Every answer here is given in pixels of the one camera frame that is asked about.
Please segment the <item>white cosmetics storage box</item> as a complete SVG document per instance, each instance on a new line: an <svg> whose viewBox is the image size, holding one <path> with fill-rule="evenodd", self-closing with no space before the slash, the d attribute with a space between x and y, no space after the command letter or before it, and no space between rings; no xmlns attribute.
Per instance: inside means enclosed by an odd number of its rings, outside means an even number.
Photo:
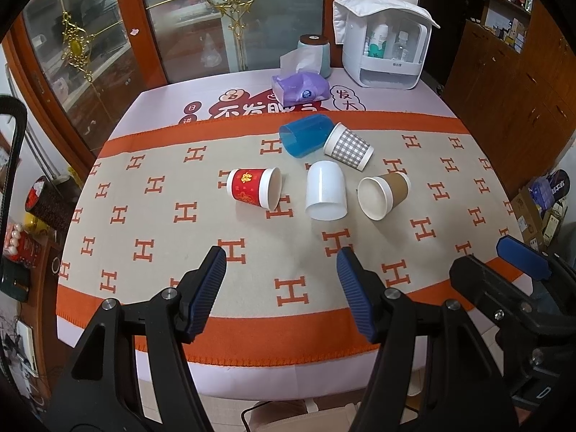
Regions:
<svg viewBox="0 0 576 432"><path fill-rule="evenodd" d="M333 2L335 43L342 47L342 64L364 88L414 88L437 27L427 10L405 1Z"/></svg>

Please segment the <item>cardboard box with items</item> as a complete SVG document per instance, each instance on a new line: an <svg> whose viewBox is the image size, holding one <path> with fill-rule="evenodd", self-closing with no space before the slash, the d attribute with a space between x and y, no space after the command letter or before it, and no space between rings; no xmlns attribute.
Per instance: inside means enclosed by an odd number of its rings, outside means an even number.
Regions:
<svg viewBox="0 0 576 432"><path fill-rule="evenodd" d="M568 209L571 181L563 169L531 180L513 198L513 211L523 242L544 251L561 229Z"/></svg>

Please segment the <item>grey checkered paper cup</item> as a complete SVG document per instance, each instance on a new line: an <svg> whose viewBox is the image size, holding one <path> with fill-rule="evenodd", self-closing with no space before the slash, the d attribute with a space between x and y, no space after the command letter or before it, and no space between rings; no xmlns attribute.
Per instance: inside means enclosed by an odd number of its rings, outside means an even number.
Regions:
<svg viewBox="0 0 576 432"><path fill-rule="evenodd" d="M326 156L362 172L374 153L374 147L342 123L338 123L323 146Z"/></svg>

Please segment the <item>brown sleeve paper cup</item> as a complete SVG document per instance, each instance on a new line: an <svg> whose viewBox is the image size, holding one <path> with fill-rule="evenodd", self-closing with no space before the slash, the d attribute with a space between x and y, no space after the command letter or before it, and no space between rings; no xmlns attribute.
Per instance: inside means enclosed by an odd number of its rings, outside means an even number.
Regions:
<svg viewBox="0 0 576 432"><path fill-rule="evenodd" d="M356 190L358 205L370 220L383 220L409 196L411 181L402 172L366 176Z"/></svg>

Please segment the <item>wooden glass cabinet door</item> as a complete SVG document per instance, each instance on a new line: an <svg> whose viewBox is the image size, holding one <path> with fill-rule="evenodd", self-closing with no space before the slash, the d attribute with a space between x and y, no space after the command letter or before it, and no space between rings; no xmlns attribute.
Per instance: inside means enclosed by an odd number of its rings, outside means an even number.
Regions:
<svg viewBox="0 0 576 432"><path fill-rule="evenodd" d="M29 0L3 38L42 131L88 176L141 93L273 68L304 34L331 37L335 0Z"/></svg>

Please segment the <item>teal canister brown lid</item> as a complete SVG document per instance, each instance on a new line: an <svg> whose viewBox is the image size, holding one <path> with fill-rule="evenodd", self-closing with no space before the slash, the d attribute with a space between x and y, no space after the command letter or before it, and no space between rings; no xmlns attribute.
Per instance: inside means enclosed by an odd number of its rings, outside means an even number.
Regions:
<svg viewBox="0 0 576 432"><path fill-rule="evenodd" d="M324 78L331 75L331 47L326 36L303 34L298 41L298 50L302 52L302 60L298 65L300 71L314 72Z"/></svg>

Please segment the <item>white plastic cup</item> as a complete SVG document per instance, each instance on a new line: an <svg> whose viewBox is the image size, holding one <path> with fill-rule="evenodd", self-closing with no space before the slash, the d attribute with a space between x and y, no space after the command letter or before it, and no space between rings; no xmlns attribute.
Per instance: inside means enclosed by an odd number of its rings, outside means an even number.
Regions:
<svg viewBox="0 0 576 432"><path fill-rule="evenodd" d="M307 172L306 213L312 220L340 220L347 215L347 187L340 166L318 161Z"/></svg>

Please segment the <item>orange beige H blanket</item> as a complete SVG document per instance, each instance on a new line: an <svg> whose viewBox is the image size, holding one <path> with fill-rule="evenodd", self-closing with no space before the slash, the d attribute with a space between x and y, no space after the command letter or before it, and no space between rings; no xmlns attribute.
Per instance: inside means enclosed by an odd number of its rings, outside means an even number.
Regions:
<svg viewBox="0 0 576 432"><path fill-rule="evenodd" d="M331 118L374 149L363 171L343 168L347 213L332 221L307 214L307 174L323 154L287 153L278 130L291 114L108 140L68 230L59 323L86 327L108 297L148 300L219 246L224 283L186 357L217 366L295 366L370 350L336 274L341 248L351 247L386 286L427 303L454 297L448 271L461 256L517 279L496 244L518 236L521 225L458 119L370 111Z"/></svg>

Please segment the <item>purple tissue pack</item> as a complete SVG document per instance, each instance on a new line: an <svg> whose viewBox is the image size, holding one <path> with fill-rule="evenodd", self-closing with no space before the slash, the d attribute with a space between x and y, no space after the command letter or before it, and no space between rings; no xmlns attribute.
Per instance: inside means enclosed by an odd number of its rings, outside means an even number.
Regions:
<svg viewBox="0 0 576 432"><path fill-rule="evenodd" d="M320 74L301 71L290 76L271 77L271 89L283 106L320 102L330 97L330 85Z"/></svg>

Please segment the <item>red paper cup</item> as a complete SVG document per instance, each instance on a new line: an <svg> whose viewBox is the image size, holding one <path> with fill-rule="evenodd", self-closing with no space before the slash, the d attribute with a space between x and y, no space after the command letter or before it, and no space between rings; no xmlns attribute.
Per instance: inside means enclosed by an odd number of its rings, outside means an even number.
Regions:
<svg viewBox="0 0 576 432"><path fill-rule="evenodd" d="M279 168L234 169L226 180L229 196L267 211L273 211L280 199L282 173Z"/></svg>

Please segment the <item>blue translucent plastic cup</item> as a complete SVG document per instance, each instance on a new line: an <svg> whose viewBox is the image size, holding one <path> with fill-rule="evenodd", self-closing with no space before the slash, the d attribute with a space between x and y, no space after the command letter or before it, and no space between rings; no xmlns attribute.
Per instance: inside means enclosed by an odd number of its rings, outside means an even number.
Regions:
<svg viewBox="0 0 576 432"><path fill-rule="evenodd" d="M278 133L287 153L295 158L303 158L321 149L334 127L328 116L315 113L282 125Z"/></svg>

